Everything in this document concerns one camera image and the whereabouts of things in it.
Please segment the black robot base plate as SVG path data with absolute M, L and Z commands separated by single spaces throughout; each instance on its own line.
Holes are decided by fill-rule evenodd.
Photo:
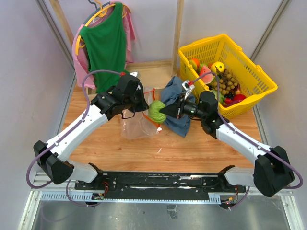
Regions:
M 99 174 L 99 181 L 78 181 L 76 190 L 106 190 L 106 198 L 141 202 L 208 201 L 210 193 L 244 193 L 220 173 L 116 172 Z

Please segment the clear zip top bag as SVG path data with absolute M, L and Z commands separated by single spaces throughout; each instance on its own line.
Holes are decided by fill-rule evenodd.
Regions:
M 124 110 L 123 115 L 127 119 L 122 119 L 121 135 L 126 139 L 147 138 L 162 132 L 161 125 L 149 118 L 148 110 L 133 112 Z

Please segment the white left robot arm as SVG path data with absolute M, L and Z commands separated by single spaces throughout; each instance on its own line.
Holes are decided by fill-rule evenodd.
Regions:
M 37 163 L 54 184 L 67 180 L 85 182 L 91 189 L 103 183 L 103 172 L 92 163 L 70 160 L 72 152 L 97 128 L 114 116 L 130 110 L 133 114 L 149 108 L 138 72 L 120 77 L 116 86 L 88 100 L 85 111 L 54 138 L 34 145 Z

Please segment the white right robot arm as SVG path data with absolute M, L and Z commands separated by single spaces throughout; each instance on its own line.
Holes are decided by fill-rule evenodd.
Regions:
M 228 144 L 253 164 L 253 169 L 236 166 L 223 169 L 217 180 L 220 190 L 227 192 L 234 185 L 250 186 L 272 197 L 293 182 L 294 170 L 285 149 L 265 145 L 237 129 L 220 115 L 218 103 L 213 92 L 204 91 L 198 103 L 181 95 L 174 103 L 160 109 L 160 113 L 176 119 L 185 115 L 199 119 L 206 134 Z

